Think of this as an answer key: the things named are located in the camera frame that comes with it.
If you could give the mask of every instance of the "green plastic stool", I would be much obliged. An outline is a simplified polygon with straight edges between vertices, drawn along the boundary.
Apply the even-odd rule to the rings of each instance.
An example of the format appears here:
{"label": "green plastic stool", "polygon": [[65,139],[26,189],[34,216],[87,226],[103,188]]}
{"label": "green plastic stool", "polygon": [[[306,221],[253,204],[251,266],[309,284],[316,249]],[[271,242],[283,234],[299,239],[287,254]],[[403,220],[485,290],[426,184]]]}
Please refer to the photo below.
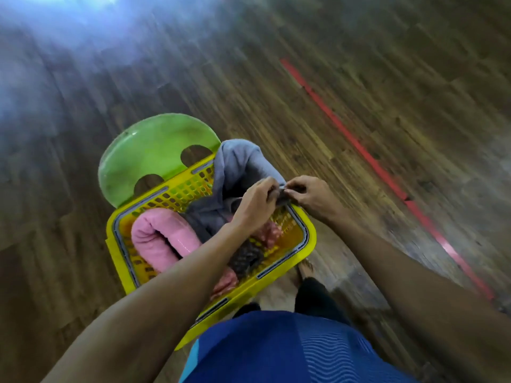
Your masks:
{"label": "green plastic stool", "polygon": [[215,153],[220,139],[204,122],[186,114],[160,114],[131,125],[112,141],[98,167],[99,187],[118,208],[133,197],[135,184],[147,174],[168,180],[187,167],[181,153],[200,145]]}

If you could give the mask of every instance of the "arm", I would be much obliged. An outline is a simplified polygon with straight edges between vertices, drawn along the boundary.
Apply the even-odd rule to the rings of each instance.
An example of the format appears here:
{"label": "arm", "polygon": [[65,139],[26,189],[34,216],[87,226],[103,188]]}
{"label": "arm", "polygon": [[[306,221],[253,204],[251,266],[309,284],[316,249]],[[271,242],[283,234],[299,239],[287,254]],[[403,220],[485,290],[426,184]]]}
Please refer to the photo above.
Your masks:
{"label": "arm", "polygon": [[248,189],[230,223],[94,320],[43,383],[153,381],[208,303],[233,253],[270,218],[275,188],[276,180],[268,178]]}
{"label": "arm", "polygon": [[511,321],[349,217],[328,184],[301,176],[287,193],[350,248],[411,332],[464,381],[511,380]]}

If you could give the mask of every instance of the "red tape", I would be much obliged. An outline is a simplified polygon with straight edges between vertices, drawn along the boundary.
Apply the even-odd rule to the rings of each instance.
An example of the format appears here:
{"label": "red tape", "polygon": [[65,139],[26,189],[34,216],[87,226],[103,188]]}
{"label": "red tape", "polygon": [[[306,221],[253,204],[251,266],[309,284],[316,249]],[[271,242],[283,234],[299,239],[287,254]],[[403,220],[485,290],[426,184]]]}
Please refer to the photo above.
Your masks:
{"label": "red tape", "polygon": [[387,184],[396,196],[405,203],[412,214],[418,219],[426,231],[428,231],[433,238],[442,246],[447,254],[453,259],[454,262],[460,267],[467,277],[476,285],[477,289],[485,296],[488,300],[493,300],[495,295],[488,285],[480,279],[472,268],[465,262],[465,260],[454,250],[451,244],[444,238],[444,236],[437,230],[430,218],[428,218],[417,206],[417,204],[410,199],[410,196],[403,191],[400,186],[393,180],[390,173],[388,173],[377,160],[367,151],[365,147],[356,139],[356,137],[343,125],[337,115],[330,109],[322,100],[322,98],[316,94],[316,92],[310,87],[305,79],[300,75],[298,70],[289,63],[287,59],[281,59],[281,64],[289,72],[289,74],[300,84],[303,89],[309,94],[312,100],[319,106],[320,109],[332,120],[337,129],[346,137],[351,145],[361,154],[361,156],[367,161],[367,163],[374,169],[374,172]]}

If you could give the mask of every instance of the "pant leg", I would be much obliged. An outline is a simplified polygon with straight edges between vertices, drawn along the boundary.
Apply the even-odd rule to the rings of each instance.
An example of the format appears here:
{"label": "pant leg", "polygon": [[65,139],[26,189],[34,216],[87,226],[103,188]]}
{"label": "pant leg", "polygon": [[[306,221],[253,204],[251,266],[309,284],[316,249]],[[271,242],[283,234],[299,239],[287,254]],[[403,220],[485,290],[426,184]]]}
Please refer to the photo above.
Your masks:
{"label": "pant leg", "polygon": [[246,313],[260,310],[261,306],[257,302],[251,302],[249,304],[243,305],[233,316],[233,319],[239,317],[240,315],[244,315]]}
{"label": "pant leg", "polygon": [[316,278],[303,280],[294,303],[294,311],[351,325],[344,312],[337,306],[327,288]]}

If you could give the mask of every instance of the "person's right arm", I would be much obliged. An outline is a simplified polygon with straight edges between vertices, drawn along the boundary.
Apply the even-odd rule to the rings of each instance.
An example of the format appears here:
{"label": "person's right arm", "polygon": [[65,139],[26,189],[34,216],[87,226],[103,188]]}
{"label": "person's right arm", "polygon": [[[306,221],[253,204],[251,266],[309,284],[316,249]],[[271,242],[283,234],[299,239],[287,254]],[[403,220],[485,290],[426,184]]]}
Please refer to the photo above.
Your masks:
{"label": "person's right arm", "polygon": [[291,198],[346,243],[404,325],[463,381],[511,381],[506,315],[361,228],[325,181],[300,176],[286,187]]}

